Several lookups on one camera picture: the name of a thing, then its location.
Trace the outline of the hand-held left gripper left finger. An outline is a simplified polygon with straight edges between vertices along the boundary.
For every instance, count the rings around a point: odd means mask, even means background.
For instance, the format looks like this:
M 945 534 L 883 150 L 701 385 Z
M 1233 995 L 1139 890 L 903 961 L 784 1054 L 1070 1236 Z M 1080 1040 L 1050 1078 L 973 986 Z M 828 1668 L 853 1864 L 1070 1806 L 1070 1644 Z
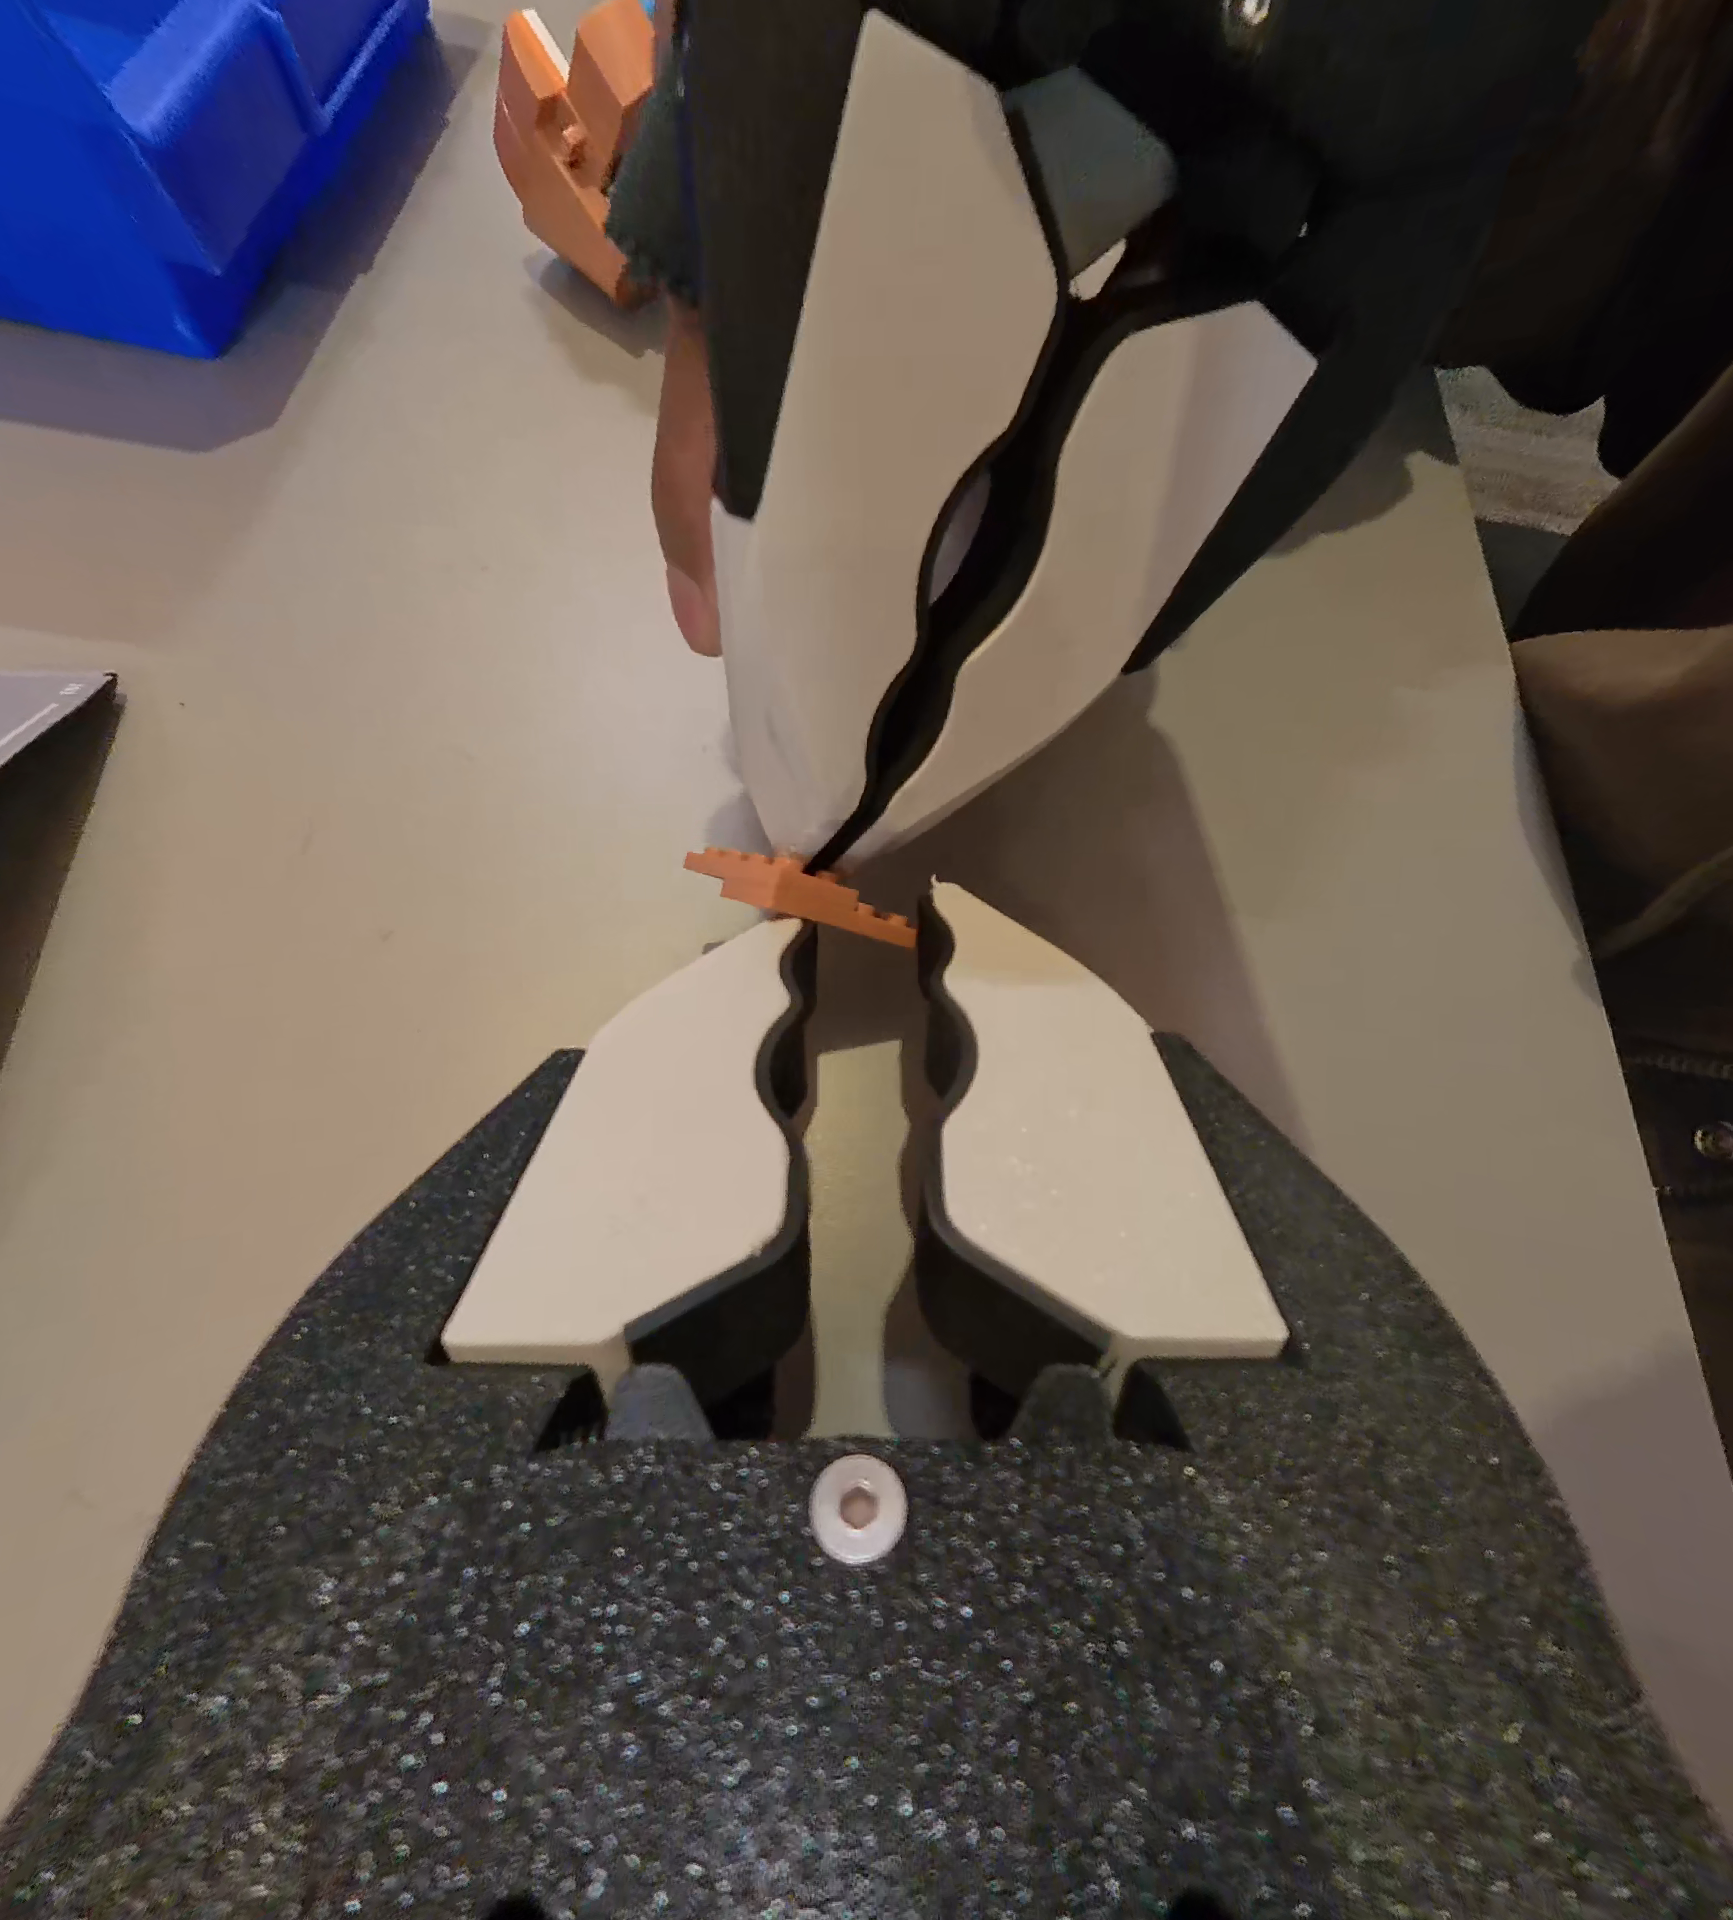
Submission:
M 798 1344 L 812 970 L 812 926 L 763 919 L 593 1033 L 447 1315 L 450 1361 L 763 1375 Z

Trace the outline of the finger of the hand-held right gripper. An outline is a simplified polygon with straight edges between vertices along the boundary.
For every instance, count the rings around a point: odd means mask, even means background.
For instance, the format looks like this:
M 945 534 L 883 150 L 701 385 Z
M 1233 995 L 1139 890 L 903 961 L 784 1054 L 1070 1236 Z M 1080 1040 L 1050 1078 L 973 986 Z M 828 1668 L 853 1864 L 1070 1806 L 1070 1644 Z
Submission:
M 714 564 L 770 852 L 845 860 L 951 492 L 1059 273 L 998 88 L 885 6 L 709 6 Z
M 1038 560 L 853 860 L 935 825 L 1118 685 L 1312 365 L 1257 299 L 1139 327 L 1103 352 L 1059 449 Z

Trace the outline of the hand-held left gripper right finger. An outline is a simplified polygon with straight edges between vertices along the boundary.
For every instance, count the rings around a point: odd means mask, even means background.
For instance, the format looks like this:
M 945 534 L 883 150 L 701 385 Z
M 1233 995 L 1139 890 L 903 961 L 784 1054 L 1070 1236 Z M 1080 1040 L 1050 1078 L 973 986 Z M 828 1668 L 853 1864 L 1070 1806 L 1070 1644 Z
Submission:
M 1281 1357 L 1288 1315 L 1143 1013 L 956 883 L 929 890 L 920 980 L 935 1343 L 973 1375 Z

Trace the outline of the brown toy brick model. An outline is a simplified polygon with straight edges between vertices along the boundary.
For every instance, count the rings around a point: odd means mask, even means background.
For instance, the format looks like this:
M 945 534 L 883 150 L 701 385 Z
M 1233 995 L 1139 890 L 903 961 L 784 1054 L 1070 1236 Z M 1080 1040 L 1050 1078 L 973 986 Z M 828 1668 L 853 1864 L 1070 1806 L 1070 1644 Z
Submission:
M 529 230 L 616 306 L 649 290 L 608 234 L 608 197 L 653 98 L 653 16 L 638 0 L 593 4 L 567 56 L 534 6 L 502 25 L 494 150 Z

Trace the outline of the brown long plate brick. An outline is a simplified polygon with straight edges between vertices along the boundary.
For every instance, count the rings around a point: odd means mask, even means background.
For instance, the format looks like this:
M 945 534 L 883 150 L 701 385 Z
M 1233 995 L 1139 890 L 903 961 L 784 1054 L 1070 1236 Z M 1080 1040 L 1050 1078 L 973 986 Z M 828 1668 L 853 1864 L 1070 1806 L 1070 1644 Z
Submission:
M 777 919 L 806 919 L 806 924 L 853 931 L 853 936 L 876 941 L 876 944 L 897 944 L 897 947 L 917 947 L 920 944 L 920 926 L 906 915 L 888 915 L 883 908 L 870 908 L 853 886 L 845 886 L 836 877 L 824 877 L 824 886 L 806 886 L 806 890 L 784 893 L 784 900 L 748 893 L 736 904 L 761 908 L 761 909 L 767 909 Z

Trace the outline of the blue plastic bin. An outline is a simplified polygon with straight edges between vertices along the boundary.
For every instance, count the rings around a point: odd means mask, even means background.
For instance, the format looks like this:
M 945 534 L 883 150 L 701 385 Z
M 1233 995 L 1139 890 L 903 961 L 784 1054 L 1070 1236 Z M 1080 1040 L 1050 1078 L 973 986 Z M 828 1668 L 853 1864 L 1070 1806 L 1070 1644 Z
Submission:
M 0 322 L 217 357 L 425 0 L 0 0 Z

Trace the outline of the grey desk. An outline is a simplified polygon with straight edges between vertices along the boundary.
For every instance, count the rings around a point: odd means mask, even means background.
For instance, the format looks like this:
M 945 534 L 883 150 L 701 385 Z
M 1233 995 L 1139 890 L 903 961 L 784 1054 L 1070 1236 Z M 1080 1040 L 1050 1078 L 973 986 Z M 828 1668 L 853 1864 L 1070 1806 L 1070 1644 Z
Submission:
M 657 325 L 524 234 L 444 4 L 250 338 L 0 325 L 0 1818 L 308 1281 L 736 926 Z M 1460 1315 L 1733 1830 L 1733 1489 L 1428 380 L 1214 615 L 871 874 L 1187 1033 Z

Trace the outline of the person's right hand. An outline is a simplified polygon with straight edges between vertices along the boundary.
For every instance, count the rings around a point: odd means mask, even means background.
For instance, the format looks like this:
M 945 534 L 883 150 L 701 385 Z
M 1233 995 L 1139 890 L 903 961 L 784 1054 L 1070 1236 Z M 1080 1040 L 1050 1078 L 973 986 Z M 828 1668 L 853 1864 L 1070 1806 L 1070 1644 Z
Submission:
M 661 396 L 649 470 L 649 508 L 661 542 L 667 598 L 681 636 L 701 659 L 720 659 L 715 576 L 714 576 L 714 474 L 715 416 L 709 390 L 709 338 L 701 316 L 667 305 Z

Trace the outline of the person's brown jacket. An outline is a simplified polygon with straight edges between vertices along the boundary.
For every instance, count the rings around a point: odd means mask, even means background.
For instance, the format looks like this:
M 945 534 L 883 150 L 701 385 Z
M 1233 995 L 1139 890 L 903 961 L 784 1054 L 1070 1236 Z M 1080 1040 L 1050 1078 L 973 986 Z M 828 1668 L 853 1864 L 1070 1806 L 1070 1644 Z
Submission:
M 1514 671 L 1733 1471 L 1733 365 L 1540 576 Z

